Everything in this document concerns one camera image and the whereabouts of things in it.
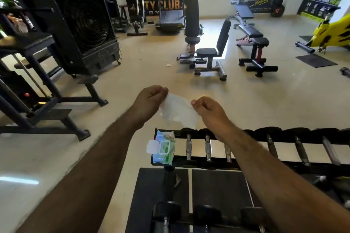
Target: wipe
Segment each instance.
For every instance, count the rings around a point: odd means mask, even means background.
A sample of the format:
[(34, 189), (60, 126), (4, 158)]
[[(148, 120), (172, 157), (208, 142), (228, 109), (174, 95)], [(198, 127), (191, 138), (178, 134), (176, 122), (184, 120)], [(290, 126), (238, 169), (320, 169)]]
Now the wipe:
[(188, 99), (170, 93), (160, 105), (160, 114), (167, 122), (179, 122), (191, 129), (196, 129), (199, 119), (198, 113)]
[(153, 162), (159, 162), (162, 164), (173, 164), (174, 152), (175, 152), (175, 134), (174, 132), (157, 132), (155, 137), (156, 141), (160, 143), (164, 143), (164, 141), (168, 141), (166, 146), (162, 146), (158, 150), (159, 153), (152, 154)]

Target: person's left hand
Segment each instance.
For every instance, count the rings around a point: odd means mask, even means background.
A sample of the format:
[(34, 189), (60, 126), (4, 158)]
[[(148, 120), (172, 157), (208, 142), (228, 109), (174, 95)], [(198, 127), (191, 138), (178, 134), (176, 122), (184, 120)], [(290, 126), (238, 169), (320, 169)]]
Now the person's left hand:
[(165, 100), (169, 90), (155, 85), (144, 88), (138, 94), (134, 104), (129, 109), (128, 116), (137, 129), (143, 127), (144, 123), (151, 119), (159, 110), (160, 104)]

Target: treadmill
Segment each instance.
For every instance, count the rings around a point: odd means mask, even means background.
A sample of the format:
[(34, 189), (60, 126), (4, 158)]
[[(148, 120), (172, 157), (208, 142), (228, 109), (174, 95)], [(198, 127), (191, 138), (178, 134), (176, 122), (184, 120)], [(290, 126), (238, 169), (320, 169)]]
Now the treadmill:
[(159, 21), (155, 28), (164, 33), (178, 33), (185, 25), (184, 1), (181, 10), (163, 10), (159, 2)]

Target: hand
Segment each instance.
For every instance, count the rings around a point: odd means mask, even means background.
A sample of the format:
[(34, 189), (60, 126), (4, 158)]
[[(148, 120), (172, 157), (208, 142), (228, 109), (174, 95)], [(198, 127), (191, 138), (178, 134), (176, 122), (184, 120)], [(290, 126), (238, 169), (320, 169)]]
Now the hand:
[(127, 111), (127, 116), (136, 129), (143, 127), (159, 110), (159, 105), (165, 100), (169, 90), (161, 86), (151, 86), (141, 90), (134, 104)]
[(191, 104), (202, 117), (204, 124), (215, 134), (217, 140), (225, 143), (234, 124), (228, 119), (221, 105), (209, 97), (193, 100)]

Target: forearm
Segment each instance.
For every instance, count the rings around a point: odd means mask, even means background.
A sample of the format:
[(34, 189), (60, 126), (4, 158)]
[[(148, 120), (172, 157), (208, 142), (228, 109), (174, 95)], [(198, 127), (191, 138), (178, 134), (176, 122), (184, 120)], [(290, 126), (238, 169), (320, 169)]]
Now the forearm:
[(116, 120), (17, 232), (97, 232), (136, 129), (128, 112)]
[(348, 232), (350, 214), (232, 125), (224, 138), (281, 232)]

